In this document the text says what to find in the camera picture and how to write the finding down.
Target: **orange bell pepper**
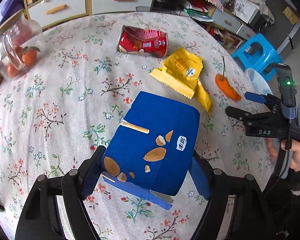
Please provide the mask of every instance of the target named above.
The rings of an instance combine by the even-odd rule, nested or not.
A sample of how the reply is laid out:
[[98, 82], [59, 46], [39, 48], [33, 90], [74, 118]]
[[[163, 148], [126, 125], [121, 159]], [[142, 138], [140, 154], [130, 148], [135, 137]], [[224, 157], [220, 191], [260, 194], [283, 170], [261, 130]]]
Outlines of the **orange bell pepper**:
[[217, 74], [215, 78], [215, 83], [218, 88], [233, 101], [239, 101], [241, 96], [230, 86], [228, 79], [226, 77], [222, 78], [221, 74]]

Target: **glass jar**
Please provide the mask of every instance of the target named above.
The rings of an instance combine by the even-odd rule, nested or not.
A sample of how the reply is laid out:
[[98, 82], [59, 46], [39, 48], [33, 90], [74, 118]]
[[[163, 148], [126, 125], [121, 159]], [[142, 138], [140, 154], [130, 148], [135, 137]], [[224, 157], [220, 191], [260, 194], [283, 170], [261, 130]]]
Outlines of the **glass jar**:
[[42, 29], [23, 14], [0, 35], [0, 73], [8, 81], [20, 78], [42, 58]]

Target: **das logo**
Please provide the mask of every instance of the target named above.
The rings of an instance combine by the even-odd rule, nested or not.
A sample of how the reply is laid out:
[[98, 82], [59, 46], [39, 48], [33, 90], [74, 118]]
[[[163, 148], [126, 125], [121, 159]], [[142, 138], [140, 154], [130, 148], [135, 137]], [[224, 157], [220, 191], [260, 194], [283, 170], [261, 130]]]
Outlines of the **das logo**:
[[271, 131], [267, 131], [267, 130], [259, 130], [259, 134], [265, 134], [265, 135], [270, 135]]

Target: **yellow snack wrapper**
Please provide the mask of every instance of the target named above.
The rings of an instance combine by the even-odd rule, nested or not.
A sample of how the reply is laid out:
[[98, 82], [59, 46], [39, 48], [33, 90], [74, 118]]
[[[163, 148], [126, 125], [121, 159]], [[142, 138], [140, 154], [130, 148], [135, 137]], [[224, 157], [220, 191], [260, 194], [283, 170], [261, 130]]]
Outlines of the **yellow snack wrapper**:
[[199, 81], [202, 61], [201, 57], [180, 48], [163, 62], [162, 67], [152, 70], [150, 76], [189, 99], [195, 94], [202, 107], [209, 112], [212, 101]]

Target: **white label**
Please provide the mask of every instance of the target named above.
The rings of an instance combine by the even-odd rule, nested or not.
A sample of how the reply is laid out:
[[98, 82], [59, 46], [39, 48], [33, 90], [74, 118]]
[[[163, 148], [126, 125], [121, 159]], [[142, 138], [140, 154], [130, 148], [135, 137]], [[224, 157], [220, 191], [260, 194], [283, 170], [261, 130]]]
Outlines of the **white label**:
[[188, 70], [186, 72], [188, 77], [193, 76], [194, 73], [195, 73], [195, 69], [193, 69], [193, 68], [188, 68]]
[[151, 41], [150, 41], [150, 42], [147, 42], [147, 43], [144, 43], [144, 44], [142, 44], [142, 47], [143, 47], [143, 48], [149, 48], [149, 47], [151, 47]]
[[246, 53], [248, 53], [248, 51], [251, 49], [251, 46], [249, 46], [249, 47], [247, 47], [244, 51], [246, 52]]
[[180, 135], [177, 141], [177, 150], [183, 151], [186, 145], [187, 145], [187, 138]]

